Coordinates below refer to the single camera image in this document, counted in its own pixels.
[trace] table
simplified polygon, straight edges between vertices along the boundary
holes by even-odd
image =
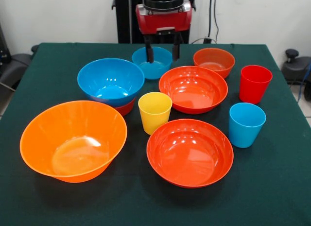
[[[26,166],[19,153],[26,125],[53,105],[86,99],[76,80],[80,68],[104,57],[130,60],[139,47],[40,45],[0,121],[2,225],[311,225],[311,130],[265,45],[181,45],[181,58],[173,64],[192,65],[193,54],[204,47],[222,48],[235,56],[236,65],[226,79],[229,93],[221,105],[202,115],[172,109],[170,117],[203,120],[225,134],[229,108],[239,102],[241,68],[258,64],[274,75],[259,104],[267,122],[251,148],[234,147],[233,166],[221,181],[187,190],[162,180],[147,161],[148,135],[142,129],[137,102],[125,117],[124,148],[99,177],[70,184]],[[146,81],[140,95],[157,90],[157,81]]]

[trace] orange bowl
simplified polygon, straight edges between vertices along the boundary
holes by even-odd
[[[149,137],[147,158],[168,182],[200,188],[223,178],[233,163],[229,139],[215,126],[193,119],[168,122]]]
[[[124,118],[94,101],[72,101],[36,116],[24,130],[20,153],[34,171],[77,183],[100,175],[121,151]]]
[[[177,67],[166,72],[159,82],[162,93],[173,101],[173,108],[188,114],[212,110],[227,96],[228,85],[217,73],[203,67]]]
[[[235,58],[231,53],[217,48],[197,51],[193,56],[193,61],[196,66],[212,70],[223,78],[228,77],[235,64]]]

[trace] white wall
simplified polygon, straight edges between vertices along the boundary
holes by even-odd
[[[195,2],[190,41],[208,34],[209,0]],[[311,0],[217,0],[216,4],[219,43],[267,44],[279,66],[287,48],[311,56]]]
[[[117,42],[112,0],[0,0],[12,53],[41,42]],[[209,0],[196,0],[190,41],[208,33]],[[296,48],[311,55],[311,0],[217,0],[219,43],[267,44],[277,63]],[[211,36],[214,38],[216,27]]]
[[[117,43],[112,0],[0,0],[0,23],[10,52],[41,42]]]

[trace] red cup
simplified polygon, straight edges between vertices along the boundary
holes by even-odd
[[[241,71],[240,99],[258,104],[272,80],[272,73],[265,67],[250,65]]]

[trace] blue bowl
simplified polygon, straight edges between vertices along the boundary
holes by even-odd
[[[136,50],[132,55],[132,60],[139,65],[145,74],[146,79],[159,79],[165,74],[172,65],[172,53],[164,48],[153,47],[154,62],[147,62],[146,48]]]
[[[92,100],[119,107],[130,103],[145,81],[136,64],[118,58],[88,63],[78,74],[78,85]]]

